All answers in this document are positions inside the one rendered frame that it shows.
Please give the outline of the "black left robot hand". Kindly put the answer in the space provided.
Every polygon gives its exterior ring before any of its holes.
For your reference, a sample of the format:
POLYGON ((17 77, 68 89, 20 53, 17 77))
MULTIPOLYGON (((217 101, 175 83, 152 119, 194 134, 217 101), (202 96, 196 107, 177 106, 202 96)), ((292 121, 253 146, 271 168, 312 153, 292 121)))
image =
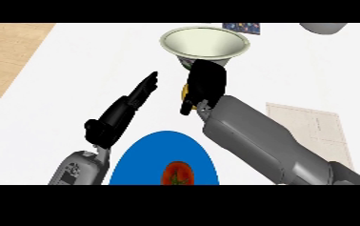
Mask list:
POLYGON ((132 92, 122 95, 104 110, 99 119, 88 119, 84 123, 85 140, 103 149, 116 143, 128 128, 135 111, 143 105, 158 86, 158 73, 152 72, 137 84, 132 92))

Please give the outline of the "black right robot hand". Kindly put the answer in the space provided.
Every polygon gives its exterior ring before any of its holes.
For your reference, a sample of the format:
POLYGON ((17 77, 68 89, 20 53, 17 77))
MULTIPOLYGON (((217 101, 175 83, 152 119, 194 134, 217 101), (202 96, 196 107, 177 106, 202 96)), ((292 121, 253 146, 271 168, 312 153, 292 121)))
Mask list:
POLYGON ((189 115, 193 106, 203 100, 214 108, 225 94, 225 68, 211 61, 197 59, 189 73, 187 90, 180 114, 189 115))

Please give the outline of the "yellow lemon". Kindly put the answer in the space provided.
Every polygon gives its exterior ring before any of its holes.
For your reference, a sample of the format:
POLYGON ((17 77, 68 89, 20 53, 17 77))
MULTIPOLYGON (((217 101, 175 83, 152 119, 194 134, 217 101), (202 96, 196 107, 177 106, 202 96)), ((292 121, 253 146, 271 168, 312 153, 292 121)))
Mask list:
POLYGON ((181 100, 184 100, 184 97, 189 93, 189 84, 184 85, 183 91, 181 91, 181 100))

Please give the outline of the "pale green bowl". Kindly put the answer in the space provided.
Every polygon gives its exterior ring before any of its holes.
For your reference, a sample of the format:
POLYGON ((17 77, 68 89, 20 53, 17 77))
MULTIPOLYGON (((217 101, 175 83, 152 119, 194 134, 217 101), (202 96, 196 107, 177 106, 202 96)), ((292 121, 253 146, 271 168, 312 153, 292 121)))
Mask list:
POLYGON ((197 59, 224 66, 228 60, 250 47, 248 38, 234 31, 193 26, 168 31, 160 37, 162 48, 175 55, 183 67, 190 70, 197 59))

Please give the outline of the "beige placemat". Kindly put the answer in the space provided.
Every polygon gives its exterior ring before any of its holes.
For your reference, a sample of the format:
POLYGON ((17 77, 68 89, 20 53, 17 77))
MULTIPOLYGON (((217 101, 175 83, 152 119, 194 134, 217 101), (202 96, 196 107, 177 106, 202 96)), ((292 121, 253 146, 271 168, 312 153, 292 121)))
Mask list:
POLYGON ((324 160, 338 161, 352 169, 339 116, 273 103, 265 107, 268 117, 287 128, 299 144, 324 160))

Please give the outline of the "blue round plate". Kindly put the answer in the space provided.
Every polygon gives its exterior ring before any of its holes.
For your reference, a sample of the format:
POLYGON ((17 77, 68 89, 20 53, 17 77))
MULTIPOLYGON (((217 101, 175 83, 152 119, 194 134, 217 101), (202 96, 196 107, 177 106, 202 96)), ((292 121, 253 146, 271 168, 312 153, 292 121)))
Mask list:
POLYGON ((160 131, 147 134, 125 151, 115 166, 110 185, 162 185, 165 166, 186 162, 194 173, 193 185, 218 185, 215 167, 200 145, 184 134, 160 131))

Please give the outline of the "dark blue patterned object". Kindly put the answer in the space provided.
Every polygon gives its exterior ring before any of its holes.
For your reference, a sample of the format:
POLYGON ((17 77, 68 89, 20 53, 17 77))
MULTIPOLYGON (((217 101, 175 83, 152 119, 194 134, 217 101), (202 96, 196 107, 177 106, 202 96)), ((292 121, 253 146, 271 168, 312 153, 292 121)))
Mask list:
POLYGON ((236 32, 259 34, 258 23, 222 23, 222 28, 236 32))

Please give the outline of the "red tomato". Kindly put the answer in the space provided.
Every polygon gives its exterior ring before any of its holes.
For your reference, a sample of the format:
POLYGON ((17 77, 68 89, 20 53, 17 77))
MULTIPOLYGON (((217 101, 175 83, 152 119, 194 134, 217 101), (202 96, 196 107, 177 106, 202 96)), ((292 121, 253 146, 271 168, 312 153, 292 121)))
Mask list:
POLYGON ((183 161, 166 164, 160 179, 162 185, 193 185, 194 173, 190 165, 183 161))

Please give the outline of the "grey rounded object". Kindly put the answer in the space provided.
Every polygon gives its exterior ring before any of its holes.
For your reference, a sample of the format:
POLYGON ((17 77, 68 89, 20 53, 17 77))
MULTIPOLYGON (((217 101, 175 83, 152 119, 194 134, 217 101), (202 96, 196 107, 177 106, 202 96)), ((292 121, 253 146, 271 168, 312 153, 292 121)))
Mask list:
POLYGON ((301 27, 312 33, 329 35, 345 27, 345 23, 301 23, 301 27))

